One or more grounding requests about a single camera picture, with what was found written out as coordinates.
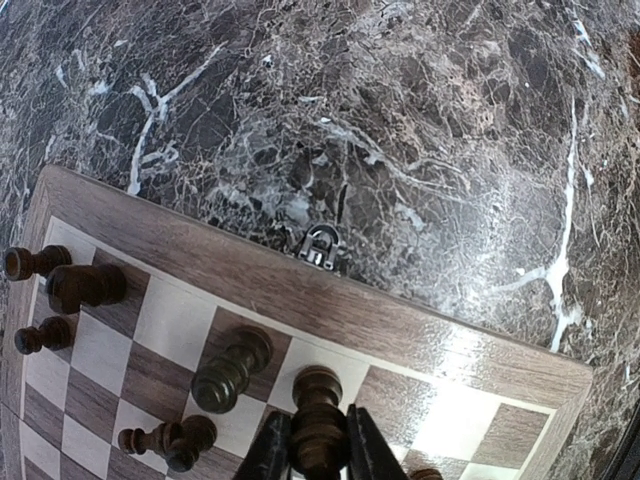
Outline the dark chess bishop piece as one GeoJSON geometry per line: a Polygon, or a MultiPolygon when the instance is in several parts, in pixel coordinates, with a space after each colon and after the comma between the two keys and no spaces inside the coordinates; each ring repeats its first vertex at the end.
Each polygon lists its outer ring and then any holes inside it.
{"type": "Polygon", "coordinates": [[[200,366],[191,381],[195,403],[207,413],[231,411],[251,377],[264,370],[272,358],[271,339],[258,327],[236,327],[223,339],[224,349],[200,366]]]}

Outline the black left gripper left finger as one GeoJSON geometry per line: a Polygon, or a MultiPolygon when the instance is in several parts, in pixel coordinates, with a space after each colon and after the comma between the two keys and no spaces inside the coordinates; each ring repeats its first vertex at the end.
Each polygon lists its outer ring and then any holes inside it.
{"type": "Polygon", "coordinates": [[[258,430],[234,480],[290,480],[290,414],[271,412],[258,430]]]}

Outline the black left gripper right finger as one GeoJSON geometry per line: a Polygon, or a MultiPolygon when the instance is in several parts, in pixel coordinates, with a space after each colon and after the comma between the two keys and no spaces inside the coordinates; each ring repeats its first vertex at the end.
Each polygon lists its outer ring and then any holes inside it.
{"type": "Polygon", "coordinates": [[[350,442],[348,478],[404,479],[405,473],[366,408],[351,404],[347,410],[350,442]]]}

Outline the dark chess rook corner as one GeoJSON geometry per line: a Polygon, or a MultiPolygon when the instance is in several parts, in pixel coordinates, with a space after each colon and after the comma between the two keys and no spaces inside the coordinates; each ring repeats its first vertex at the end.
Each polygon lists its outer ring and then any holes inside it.
{"type": "Polygon", "coordinates": [[[33,275],[46,277],[54,268],[71,264],[71,254],[62,245],[48,245],[36,253],[22,247],[10,247],[2,261],[7,279],[14,282],[27,280],[33,275]]]}

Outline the dark chess queen piece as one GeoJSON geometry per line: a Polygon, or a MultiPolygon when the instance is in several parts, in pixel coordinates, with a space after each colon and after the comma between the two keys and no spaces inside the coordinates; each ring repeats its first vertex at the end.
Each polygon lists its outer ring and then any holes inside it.
{"type": "Polygon", "coordinates": [[[289,460],[307,479],[339,479],[349,460],[347,422],[339,408],[342,397],[339,377],[328,367],[308,366],[294,380],[296,412],[291,421],[289,460]]]}

